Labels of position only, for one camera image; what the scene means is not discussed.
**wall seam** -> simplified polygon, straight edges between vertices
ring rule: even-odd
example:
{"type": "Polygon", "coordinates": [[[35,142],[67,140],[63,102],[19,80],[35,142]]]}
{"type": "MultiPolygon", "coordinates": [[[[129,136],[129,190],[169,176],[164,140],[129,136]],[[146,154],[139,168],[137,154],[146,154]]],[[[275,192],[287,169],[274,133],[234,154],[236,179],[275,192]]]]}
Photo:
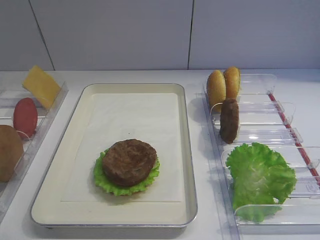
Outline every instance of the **wall seam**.
{"type": "Polygon", "coordinates": [[[192,0],[192,12],[191,12],[191,22],[190,22],[190,37],[189,37],[189,49],[188,49],[188,64],[187,69],[189,70],[190,63],[190,51],[191,51],[191,35],[192,35],[192,26],[194,21],[194,9],[195,9],[195,0],[192,0]]]}
{"type": "Polygon", "coordinates": [[[44,47],[45,47],[45,50],[46,50],[46,53],[48,54],[49,59],[50,59],[50,62],[51,62],[51,65],[52,65],[52,68],[53,68],[53,70],[55,71],[55,70],[56,70],[56,68],[55,68],[55,65],[54,65],[54,63],[53,63],[53,61],[52,61],[52,58],[51,58],[51,56],[50,56],[50,53],[49,53],[49,50],[48,50],[48,47],[47,47],[47,44],[46,44],[46,41],[45,41],[44,35],[43,35],[42,31],[41,31],[41,28],[40,28],[39,22],[38,22],[38,20],[37,20],[37,17],[36,17],[36,14],[35,14],[34,8],[32,7],[32,4],[31,4],[30,0],[28,0],[28,2],[29,2],[29,5],[30,5],[30,7],[31,7],[31,10],[32,10],[32,13],[33,13],[33,16],[34,16],[34,20],[35,20],[35,22],[36,22],[36,25],[37,25],[38,31],[39,31],[39,33],[40,33],[40,36],[41,36],[42,42],[43,42],[44,47]]]}

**red stripe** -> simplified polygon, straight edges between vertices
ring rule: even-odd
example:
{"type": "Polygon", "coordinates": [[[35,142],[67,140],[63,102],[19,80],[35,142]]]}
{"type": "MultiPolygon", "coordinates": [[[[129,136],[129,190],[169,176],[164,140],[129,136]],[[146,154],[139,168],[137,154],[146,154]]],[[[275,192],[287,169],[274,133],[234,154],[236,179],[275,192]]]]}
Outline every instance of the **red stripe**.
{"type": "MultiPolygon", "coordinates": [[[[291,125],[290,125],[288,122],[286,122],[286,116],[285,116],[285,114],[281,111],[281,108],[280,108],[279,104],[276,102],[275,96],[274,96],[272,93],[269,93],[268,96],[269,96],[269,98],[270,98],[271,101],[275,102],[275,107],[276,107],[276,109],[278,110],[279,116],[280,116],[280,118],[281,118],[284,126],[285,126],[287,129],[290,129],[290,130],[291,130],[291,125]]],[[[297,135],[296,135],[293,131],[291,131],[291,134],[292,134],[292,137],[293,137],[293,138],[297,139],[297,135]]],[[[310,164],[311,164],[311,160],[310,160],[308,154],[306,153],[305,149],[302,147],[302,144],[301,144],[300,142],[296,141],[296,142],[295,142],[295,145],[298,147],[298,151],[300,152],[300,154],[301,154],[301,156],[302,156],[305,164],[306,164],[307,166],[311,166],[311,165],[310,165],[310,164]]],[[[315,177],[318,185],[320,186],[320,177],[319,177],[319,174],[318,174],[317,170],[316,170],[315,168],[309,168],[309,170],[310,170],[310,173],[312,174],[312,176],[315,177]]]]}

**white counter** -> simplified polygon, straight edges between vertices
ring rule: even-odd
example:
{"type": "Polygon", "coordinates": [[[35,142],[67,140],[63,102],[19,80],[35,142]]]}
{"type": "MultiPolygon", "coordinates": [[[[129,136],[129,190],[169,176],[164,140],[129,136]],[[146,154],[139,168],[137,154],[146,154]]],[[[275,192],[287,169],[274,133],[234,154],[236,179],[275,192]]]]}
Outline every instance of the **white counter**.
{"type": "MultiPolygon", "coordinates": [[[[47,136],[35,156],[15,198],[0,225],[0,240],[31,239],[222,239],[216,189],[210,182],[208,160],[213,158],[202,91],[209,70],[170,71],[56,71],[54,78],[66,81],[69,92],[47,136]],[[72,110],[83,88],[94,83],[177,83],[184,87],[188,112],[198,214],[183,231],[159,229],[46,229],[34,225],[30,207],[51,156],[59,142],[72,110]]],[[[304,146],[320,146],[320,70],[243,70],[243,74],[275,74],[278,77],[274,96],[278,101],[296,105],[292,126],[297,128],[304,146]]],[[[19,85],[25,72],[0,72],[2,84],[19,85]]],[[[318,234],[246,235],[248,239],[320,239],[318,234]]]]}

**tray rim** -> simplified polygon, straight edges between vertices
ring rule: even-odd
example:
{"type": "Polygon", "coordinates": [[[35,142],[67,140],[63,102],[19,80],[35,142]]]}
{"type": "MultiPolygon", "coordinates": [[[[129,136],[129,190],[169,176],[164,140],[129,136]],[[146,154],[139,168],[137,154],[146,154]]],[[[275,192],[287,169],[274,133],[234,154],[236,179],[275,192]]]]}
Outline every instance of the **tray rim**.
{"type": "Polygon", "coordinates": [[[189,129],[189,120],[188,120],[188,109],[187,109],[187,101],[186,101],[186,91],[185,91],[185,88],[181,85],[181,84],[178,84],[178,83],[158,83],[158,82],[150,82],[150,83],[92,83],[92,84],[89,84],[87,86],[85,86],[81,93],[79,94],[79,97],[77,98],[77,101],[76,103],[74,104],[74,107],[72,109],[72,112],[66,122],[66,125],[65,127],[63,128],[63,131],[61,133],[61,136],[58,140],[58,144],[56,145],[53,153],[52,153],[52,156],[50,157],[50,160],[49,160],[49,163],[43,173],[43,176],[38,184],[38,187],[35,191],[35,194],[34,194],[34,197],[31,201],[31,205],[30,205],[30,208],[29,208],[29,216],[31,218],[31,221],[36,224],[36,225],[39,225],[39,226],[42,226],[42,227],[46,227],[46,228],[74,228],[74,227],[77,227],[77,228],[172,228],[172,229],[181,229],[181,228],[185,228],[187,227],[191,222],[193,222],[197,215],[198,215],[198,198],[197,198],[197,189],[196,189],[196,181],[195,181],[195,175],[194,175],[194,164],[193,164],[193,158],[192,158],[192,151],[191,151],[191,140],[190,140],[190,129],[189,129]],[[187,124],[187,128],[186,128],[186,134],[187,134],[187,142],[188,142],[188,152],[190,153],[190,167],[191,167],[191,172],[192,172],[192,181],[191,181],[191,184],[192,184],[192,188],[194,189],[194,193],[192,194],[193,197],[194,197],[194,214],[188,218],[188,221],[184,222],[184,223],[181,223],[181,224],[119,224],[119,223],[115,223],[115,224],[87,224],[87,223],[76,223],[76,224],[72,224],[72,223],[63,223],[63,224],[53,224],[53,223],[40,223],[40,222],[37,222],[34,217],[33,217],[33,214],[32,214],[32,210],[33,210],[33,207],[34,207],[34,204],[36,202],[36,199],[38,197],[38,194],[41,190],[41,187],[46,179],[46,176],[47,176],[47,173],[51,167],[51,164],[55,158],[55,155],[60,147],[60,144],[66,134],[66,130],[75,114],[75,111],[77,109],[77,106],[79,104],[79,101],[81,100],[85,90],[88,88],[88,87],[91,87],[91,86],[95,86],[95,85],[176,85],[178,86],[179,88],[181,88],[182,90],[182,95],[183,95],[183,107],[185,108],[185,120],[186,120],[186,124],[187,124]]]}

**cheese slice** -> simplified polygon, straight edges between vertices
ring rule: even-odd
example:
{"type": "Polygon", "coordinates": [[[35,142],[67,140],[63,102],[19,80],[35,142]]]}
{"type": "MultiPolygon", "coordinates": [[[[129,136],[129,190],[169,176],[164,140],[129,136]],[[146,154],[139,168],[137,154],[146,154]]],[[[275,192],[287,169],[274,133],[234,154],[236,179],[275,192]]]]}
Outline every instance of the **cheese slice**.
{"type": "Polygon", "coordinates": [[[37,65],[29,70],[22,86],[30,91],[47,110],[50,109],[61,89],[53,77],[37,65]]]}

